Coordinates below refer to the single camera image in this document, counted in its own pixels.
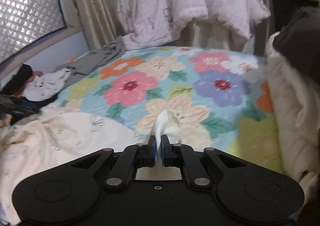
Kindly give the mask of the floral quilted bedspread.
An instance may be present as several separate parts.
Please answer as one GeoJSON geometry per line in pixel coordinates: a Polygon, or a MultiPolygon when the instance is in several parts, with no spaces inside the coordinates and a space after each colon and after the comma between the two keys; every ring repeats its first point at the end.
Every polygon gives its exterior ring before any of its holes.
{"type": "Polygon", "coordinates": [[[181,123],[179,143],[283,172],[262,57],[183,47],[128,51],[65,88],[57,103],[114,119],[140,139],[168,108],[181,123]]]}

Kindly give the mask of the pink bear print blanket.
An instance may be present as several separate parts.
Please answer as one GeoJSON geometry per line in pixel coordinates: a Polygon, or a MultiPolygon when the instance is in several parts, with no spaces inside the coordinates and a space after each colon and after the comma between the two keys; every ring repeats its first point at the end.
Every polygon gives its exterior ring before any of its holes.
{"type": "Polygon", "coordinates": [[[228,47],[240,51],[253,28],[270,16],[263,0],[118,0],[118,17],[128,50],[179,40],[189,23],[200,36],[200,23],[213,25],[228,47]]]}

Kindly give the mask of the beige shearling jacket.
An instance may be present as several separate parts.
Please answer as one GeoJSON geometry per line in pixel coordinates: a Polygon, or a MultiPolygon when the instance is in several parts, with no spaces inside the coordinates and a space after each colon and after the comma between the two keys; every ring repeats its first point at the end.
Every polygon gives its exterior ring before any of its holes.
{"type": "Polygon", "coordinates": [[[265,53],[283,167],[310,202],[319,187],[319,7],[296,9],[265,53]]]}

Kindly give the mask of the light grey sweatshirt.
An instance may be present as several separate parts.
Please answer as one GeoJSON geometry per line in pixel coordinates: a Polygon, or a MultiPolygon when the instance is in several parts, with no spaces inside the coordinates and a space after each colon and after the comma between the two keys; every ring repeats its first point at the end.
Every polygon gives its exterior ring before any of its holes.
{"type": "Polygon", "coordinates": [[[59,93],[71,76],[72,72],[61,69],[52,73],[45,73],[42,76],[35,76],[22,92],[22,96],[32,102],[41,102],[59,93]]]}

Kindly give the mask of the beige curtain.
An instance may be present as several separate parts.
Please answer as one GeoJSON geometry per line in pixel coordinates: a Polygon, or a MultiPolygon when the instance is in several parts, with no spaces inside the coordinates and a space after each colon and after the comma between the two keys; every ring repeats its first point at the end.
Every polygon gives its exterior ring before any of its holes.
{"type": "Polygon", "coordinates": [[[67,28],[82,31],[89,49],[115,40],[121,33],[113,0],[60,0],[67,28]]]}

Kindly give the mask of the silver quilted window cover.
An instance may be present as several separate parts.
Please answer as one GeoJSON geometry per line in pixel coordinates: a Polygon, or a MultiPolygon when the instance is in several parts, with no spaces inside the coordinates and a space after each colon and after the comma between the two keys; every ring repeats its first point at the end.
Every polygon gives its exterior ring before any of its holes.
{"type": "Polygon", "coordinates": [[[1,62],[65,27],[60,0],[1,0],[1,62]]]}

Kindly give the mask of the cream bow print garment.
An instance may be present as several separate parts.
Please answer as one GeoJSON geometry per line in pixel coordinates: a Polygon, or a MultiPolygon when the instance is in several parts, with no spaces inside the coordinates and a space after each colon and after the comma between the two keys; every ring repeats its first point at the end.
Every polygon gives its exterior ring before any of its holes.
{"type": "Polygon", "coordinates": [[[123,151],[135,143],[146,143],[147,136],[167,134],[176,143],[182,123],[169,108],[151,122],[140,135],[106,117],[84,112],[46,108],[10,129],[1,128],[1,225],[16,225],[19,218],[11,195],[25,178],[104,148],[123,151]]]}

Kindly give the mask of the black garment on bed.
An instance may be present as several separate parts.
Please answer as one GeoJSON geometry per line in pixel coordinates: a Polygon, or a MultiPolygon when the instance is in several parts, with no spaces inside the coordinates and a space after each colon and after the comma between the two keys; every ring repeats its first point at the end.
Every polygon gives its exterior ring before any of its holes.
{"type": "Polygon", "coordinates": [[[58,94],[40,102],[27,100],[25,97],[17,98],[1,94],[1,119],[11,116],[10,125],[15,124],[23,118],[38,114],[40,109],[57,99],[58,94]]]}

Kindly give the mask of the black folded garment on suitcase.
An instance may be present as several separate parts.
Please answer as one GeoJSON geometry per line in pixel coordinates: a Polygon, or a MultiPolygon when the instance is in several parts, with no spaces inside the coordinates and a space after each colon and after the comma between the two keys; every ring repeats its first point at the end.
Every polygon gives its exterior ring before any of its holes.
{"type": "Polygon", "coordinates": [[[18,92],[33,75],[31,66],[22,64],[18,72],[3,87],[1,94],[13,95],[18,92]]]}

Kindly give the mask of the grey t-shirt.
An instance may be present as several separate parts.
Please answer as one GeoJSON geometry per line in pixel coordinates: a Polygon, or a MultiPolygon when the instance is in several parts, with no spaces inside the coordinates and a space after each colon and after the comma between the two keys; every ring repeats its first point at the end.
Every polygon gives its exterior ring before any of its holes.
{"type": "Polygon", "coordinates": [[[124,41],[122,37],[119,36],[114,41],[105,44],[100,49],[89,51],[87,54],[78,58],[77,60],[58,66],[54,72],[65,68],[70,70],[71,75],[65,83],[65,87],[68,87],[82,80],[97,68],[120,58],[125,51],[126,48],[124,41]]]}

